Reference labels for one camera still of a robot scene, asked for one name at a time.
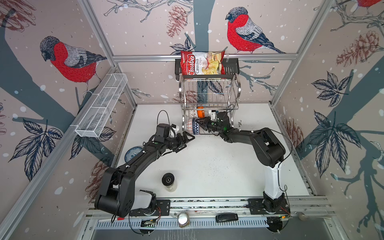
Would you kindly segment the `orange plastic bowl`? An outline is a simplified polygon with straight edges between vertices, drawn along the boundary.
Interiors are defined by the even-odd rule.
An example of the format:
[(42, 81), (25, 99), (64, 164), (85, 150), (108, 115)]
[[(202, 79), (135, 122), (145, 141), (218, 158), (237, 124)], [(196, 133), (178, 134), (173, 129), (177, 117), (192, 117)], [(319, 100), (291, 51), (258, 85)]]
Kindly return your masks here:
[(204, 107), (203, 106), (197, 106), (197, 114), (198, 114), (198, 118), (202, 119), (202, 118), (205, 118), (205, 110), (204, 110)]

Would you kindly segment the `red patterned bowl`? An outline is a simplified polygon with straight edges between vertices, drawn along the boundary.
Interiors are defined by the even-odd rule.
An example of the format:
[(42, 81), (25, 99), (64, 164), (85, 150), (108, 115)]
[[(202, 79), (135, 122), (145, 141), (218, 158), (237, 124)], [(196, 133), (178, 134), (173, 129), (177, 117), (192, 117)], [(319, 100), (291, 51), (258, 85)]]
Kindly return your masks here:
[(185, 123), (185, 131), (190, 133), (190, 134), (194, 134), (194, 124), (193, 124), (193, 119), (188, 119)]

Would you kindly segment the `steel two-tier dish rack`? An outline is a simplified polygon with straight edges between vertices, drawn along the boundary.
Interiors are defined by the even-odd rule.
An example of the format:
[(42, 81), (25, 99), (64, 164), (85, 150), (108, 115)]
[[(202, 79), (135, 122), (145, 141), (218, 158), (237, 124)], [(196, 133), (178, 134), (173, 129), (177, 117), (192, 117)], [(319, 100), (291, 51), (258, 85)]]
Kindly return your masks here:
[[(182, 127), (188, 119), (187, 110), (196, 110), (203, 106), (205, 116), (210, 117), (210, 110), (227, 112), (231, 126), (234, 115), (239, 109), (238, 100), (241, 95), (241, 83), (237, 74), (231, 75), (183, 75), (180, 74), (179, 102), (182, 108)], [(200, 135), (208, 135), (200, 128)]]

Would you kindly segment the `blue floral bowl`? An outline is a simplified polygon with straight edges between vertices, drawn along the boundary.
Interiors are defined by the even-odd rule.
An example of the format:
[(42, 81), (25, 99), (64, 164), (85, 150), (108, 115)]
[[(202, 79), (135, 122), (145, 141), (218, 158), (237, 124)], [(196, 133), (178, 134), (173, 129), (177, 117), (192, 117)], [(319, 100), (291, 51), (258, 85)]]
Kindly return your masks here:
[(130, 148), (126, 154), (125, 154), (125, 157), (124, 157), (124, 160), (126, 163), (128, 163), (131, 159), (133, 159), (137, 154), (139, 154), (141, 151), (143, 150), (142, 147), (139, 147), (139, 146), (136, 146), (136, 147), (132, 147)]

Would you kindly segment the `dark blue patterned bowl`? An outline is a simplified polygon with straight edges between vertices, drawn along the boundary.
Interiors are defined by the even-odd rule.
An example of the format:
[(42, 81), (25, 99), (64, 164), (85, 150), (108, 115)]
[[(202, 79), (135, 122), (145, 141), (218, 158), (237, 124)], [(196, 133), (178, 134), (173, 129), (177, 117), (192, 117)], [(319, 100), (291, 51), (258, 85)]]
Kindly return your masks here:
[(192, 131), (194, 135), (200, 134), (200, 125), (197, 122), (197, 118), (192, 119)]

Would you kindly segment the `white brown lattice bowl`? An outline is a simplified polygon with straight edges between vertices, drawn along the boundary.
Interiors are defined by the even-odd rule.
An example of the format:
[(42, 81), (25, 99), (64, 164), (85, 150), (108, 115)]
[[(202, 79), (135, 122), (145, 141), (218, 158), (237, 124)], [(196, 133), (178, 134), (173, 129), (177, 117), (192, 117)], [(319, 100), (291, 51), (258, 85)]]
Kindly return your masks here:
[(194, 118), (195, 117), (194, 111), (193, 110), (187, 110), (187, 117), (188, 118)]

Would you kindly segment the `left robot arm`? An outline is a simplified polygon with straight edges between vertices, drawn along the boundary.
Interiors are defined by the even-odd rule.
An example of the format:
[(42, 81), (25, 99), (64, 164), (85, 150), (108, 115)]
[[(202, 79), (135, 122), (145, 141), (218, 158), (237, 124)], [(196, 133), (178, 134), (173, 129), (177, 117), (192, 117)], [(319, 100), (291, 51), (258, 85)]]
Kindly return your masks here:
[(132, 211), (152, 214), (157, 209), (156, 194), (151, 191), (136, 192), (136, 180), (154, 161), (167, 153), (178, 153), (195, 139), (188, 132), (176, 133), (175, 125), (158, 124), (156, 133), (144, 143), (143, 149), (128, 163), (108, 168), (102, 177), (95, 198), (95, 208), (124, 218)]

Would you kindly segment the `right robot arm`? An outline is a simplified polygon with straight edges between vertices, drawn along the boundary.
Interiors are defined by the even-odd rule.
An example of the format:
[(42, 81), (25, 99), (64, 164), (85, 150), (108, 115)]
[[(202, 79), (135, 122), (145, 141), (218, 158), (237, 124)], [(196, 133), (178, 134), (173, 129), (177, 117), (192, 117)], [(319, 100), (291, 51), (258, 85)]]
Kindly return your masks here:
[(242, 143), (253, 146), (259, 162), (265, 169), (265, 188), (263, 206), (267, 213), (282, 210), (290, 214), (290, 206), (285, 190), (280, 183), (280, 164), (285, 160), (286, 149), (269, 128), (245, 131), (232, 127), (227, 112), (219, 112), (217, 118), (196, 119), (199, 126), (209, 133), (217, 133), (227, 143)]

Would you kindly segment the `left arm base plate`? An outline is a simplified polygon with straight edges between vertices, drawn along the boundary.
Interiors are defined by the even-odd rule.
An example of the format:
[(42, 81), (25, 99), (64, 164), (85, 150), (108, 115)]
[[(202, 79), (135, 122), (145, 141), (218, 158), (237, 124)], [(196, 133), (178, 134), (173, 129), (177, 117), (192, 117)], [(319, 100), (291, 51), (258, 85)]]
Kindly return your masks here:
[(170, 200), (157, 200), (154, 209), (137, 209), (130, 212), (131, 217), (158, 217), (168, 216), (170, 214)]

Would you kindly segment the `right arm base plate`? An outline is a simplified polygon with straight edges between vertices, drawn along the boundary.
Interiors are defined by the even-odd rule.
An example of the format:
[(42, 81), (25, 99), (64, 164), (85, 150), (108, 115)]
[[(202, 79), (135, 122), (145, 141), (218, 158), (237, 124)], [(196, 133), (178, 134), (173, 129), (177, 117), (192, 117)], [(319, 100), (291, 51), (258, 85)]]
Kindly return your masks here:
[(267, 210), (265, 200), (263, 198), (248, 199), (246, 207), (250, 210), (251, 215), (278, 215), (288, 216), (291, 213), (290, 206), (286, 199), (283, 199), (279, 207), (274, 210)]

